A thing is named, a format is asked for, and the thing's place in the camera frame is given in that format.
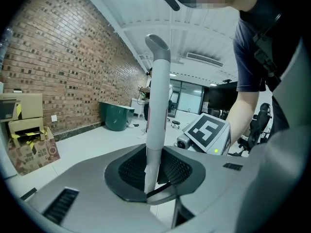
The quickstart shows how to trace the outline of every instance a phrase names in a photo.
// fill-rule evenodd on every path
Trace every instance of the white pole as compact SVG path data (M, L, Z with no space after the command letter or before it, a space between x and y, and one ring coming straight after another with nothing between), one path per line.
M166 43L154 34L146 36L146 43L154 54L146 141L145 193L149 193L156 186L164 147L169 105L171 52Z

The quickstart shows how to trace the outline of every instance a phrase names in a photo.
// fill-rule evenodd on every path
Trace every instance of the chair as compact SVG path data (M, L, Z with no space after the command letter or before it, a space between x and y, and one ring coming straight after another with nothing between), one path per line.
M271 118L270 112L271 109L269 104L263 103L260 106L260 111L257 117L254 117L257 119L253 119L250 123L250 134L248 136L248 139L238 139L239 148L243 147L243 150L240 153L234 153L230 155L241 156L243 151L250 151L255 145L258 144L259 137L263 133L264 129L267 127L268 122Z

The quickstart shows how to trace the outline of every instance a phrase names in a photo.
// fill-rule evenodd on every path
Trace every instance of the white ceiling beam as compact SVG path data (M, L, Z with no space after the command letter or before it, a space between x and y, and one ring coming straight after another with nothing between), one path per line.
M136 52L135 48L133 47L132 43L126 36L125 32L122 30L119 23L116 21L114 16L111 14L107 6L105 5L104 1L102 0L91 0L91 2L96 6L96 8L102 13L102 15L106 18L106 20L111 24L111 26L114 28L114 30L119 34L121 39L124 41L124 43L127 45L129 50L132 52L135 59L140 64L141 68L144 70L144 72L147 72L147 68L145 64L141 61L138 53Z
M189 31L193 33L202 34L208 37L216 38L226 44L232 45L232 39L219 33L215 32L211 29L200 27L188 23L183 22L172 22L169 21L145 21L145 22L136 22L136 23L130 23L122 26L122 31L130 31L130 30L140 30L140 29L148 29L148 28L163 28L163 29L177 29L177 30L183 30L183 31Z

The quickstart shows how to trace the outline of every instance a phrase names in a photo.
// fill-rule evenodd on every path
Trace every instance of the green trash can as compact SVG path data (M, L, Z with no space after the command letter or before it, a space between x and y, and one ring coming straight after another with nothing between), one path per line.
M102 122L108 129L123 131L131 123L135 109L128 106L99 102L99 110Z

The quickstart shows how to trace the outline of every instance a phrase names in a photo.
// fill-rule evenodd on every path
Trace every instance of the cardboard box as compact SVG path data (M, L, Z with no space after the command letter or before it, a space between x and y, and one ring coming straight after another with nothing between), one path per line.
M0 105L6 107L0 110L0 122L43 117L42 94L39 93L3 93L0 94Z
M17 148L20 148L19 141L24 137L37 134L40 136L41 141L45 140L42 117L11 121L8 123L8 125L11 138L13 139L15 147Z
M20 148L16 148L10 139L8 155L20 175L28 174L60 159L52 132L48 127L45 130L46 139L44 141L35 139L22 142Z

